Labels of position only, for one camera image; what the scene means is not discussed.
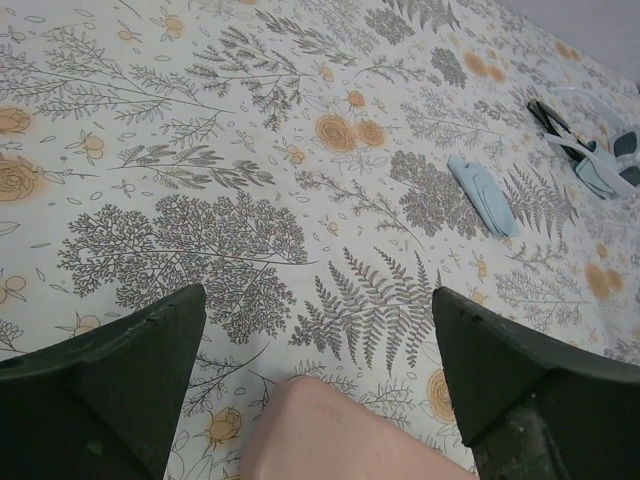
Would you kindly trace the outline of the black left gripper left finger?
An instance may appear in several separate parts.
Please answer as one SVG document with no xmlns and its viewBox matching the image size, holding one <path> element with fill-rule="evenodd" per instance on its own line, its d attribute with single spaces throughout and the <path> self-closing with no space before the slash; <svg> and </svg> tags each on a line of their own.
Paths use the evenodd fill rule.
<svg viewBox="0 0 640 480">
<path fill-rule="evenodd" d="M 4 479 L 160 479 L 203 334 L 195 284 L 1 363 Z"/>
</svg>

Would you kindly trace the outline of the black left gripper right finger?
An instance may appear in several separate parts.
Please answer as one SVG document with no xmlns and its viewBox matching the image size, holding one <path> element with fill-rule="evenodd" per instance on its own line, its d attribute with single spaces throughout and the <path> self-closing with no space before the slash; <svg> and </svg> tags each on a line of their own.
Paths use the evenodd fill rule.
<svg viewBox="0 0 640 480">
<path fill-rule="evenodd" d="M 456 422 L 482 479 L 636 479 L 639 369 L 447 288 L 432 296 Z"/>
</svg>

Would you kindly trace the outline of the pink glasses case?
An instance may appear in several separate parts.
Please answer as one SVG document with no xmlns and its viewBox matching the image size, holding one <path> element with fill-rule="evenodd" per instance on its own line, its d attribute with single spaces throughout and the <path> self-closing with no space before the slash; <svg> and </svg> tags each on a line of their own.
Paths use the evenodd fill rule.
<svg viewBox="0 0 640 480">
<path fill-rule="evenodd" d="M 472 479 L 474 475 L 324 381 L 271 394 L 240 461 L 243 479 Z"/>
</svg>

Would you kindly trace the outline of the light blue cleaning cloth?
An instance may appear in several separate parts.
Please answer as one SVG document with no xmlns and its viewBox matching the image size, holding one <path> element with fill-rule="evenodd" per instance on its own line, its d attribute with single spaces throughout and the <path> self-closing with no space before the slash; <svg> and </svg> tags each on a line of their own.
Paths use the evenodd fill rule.
<svg viewBox="0 0 640 480">
<path fill-rule="evenodd" d="M 467 162 L 457 155 L 449 156 L 447 166 L 494 236 L 513 238 L 520 235 L 506 196 L 484 166 Z"/>
</svg>

